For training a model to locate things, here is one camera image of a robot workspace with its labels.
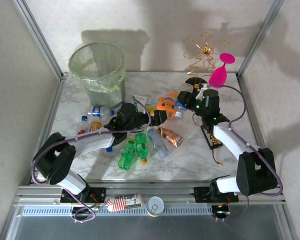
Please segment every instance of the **blue bottle label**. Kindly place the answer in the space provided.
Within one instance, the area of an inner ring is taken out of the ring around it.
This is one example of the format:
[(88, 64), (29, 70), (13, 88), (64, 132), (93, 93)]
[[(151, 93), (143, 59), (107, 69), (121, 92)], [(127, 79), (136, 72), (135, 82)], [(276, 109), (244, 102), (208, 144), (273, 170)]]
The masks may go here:
[(100, 106), (94, 106), (92, 108), (92, 116), (94, 116), (94, 117), (100, 117), (100, 110), (101, 110)]

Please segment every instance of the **orange can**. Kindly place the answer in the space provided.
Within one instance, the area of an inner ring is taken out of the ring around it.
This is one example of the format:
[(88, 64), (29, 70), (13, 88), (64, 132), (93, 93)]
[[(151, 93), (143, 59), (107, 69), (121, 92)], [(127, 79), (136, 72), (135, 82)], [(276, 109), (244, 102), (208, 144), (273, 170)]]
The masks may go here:
[(174, 131), (171, 131), (169, 129), (163, 128), (162, 126), (158, 126), (157, 129), (158, 133), (161, 134), (161, 136), (166, 139), (169, 143), (173, 144), (176, 147), (179, 147), (182, 142), (184, 141), (184, 138), (180, 136), (178, 133), (175, 133)]

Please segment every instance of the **pink wine glass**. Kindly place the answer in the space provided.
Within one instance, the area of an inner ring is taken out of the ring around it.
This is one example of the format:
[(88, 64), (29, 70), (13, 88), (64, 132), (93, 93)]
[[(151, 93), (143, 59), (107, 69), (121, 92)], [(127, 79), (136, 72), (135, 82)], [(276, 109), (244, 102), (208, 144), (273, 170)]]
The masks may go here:
[[(226, 64), (233, 64), (236, 59), (233, 55), (230, 53), (221, 53), (220, 54), (220, 60), (223, 63), (223, 66), (217, 68), (212, 74), (209, 79), (210, 85), (224, 85), (227, 80), (227, 70), (226, 70)], [(222, 86), (214, 86), (216, 89), (222, 88)]]

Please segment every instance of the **green plastic bottle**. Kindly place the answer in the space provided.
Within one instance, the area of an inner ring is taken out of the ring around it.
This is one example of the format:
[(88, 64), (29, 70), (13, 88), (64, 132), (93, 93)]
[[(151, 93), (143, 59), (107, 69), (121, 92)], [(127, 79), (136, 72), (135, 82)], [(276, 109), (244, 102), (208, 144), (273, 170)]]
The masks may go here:
[(144, 132), (137, 133), (135, 136), (135, 149), (141, 164), (147, 164), (148, 148), (147, 148), (147, 135)]
[(120, 169), (129, 170), (132, 164), (134, 163), (134, 157), (135, 157), (135, 140), (133, 138), (130, 138), (127, 145), (125, 145), (122, 149), (121, 158), (118, 163), (118, 167)]

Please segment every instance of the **trash can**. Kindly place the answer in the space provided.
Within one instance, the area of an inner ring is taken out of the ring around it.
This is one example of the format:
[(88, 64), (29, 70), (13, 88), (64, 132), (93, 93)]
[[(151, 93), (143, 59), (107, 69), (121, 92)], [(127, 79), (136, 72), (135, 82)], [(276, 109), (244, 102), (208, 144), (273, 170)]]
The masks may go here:
[(112, 43), (97, 41), (79, 45), (68, 67), (94, 106), (112, 109), (125, 99), (124, 54)]

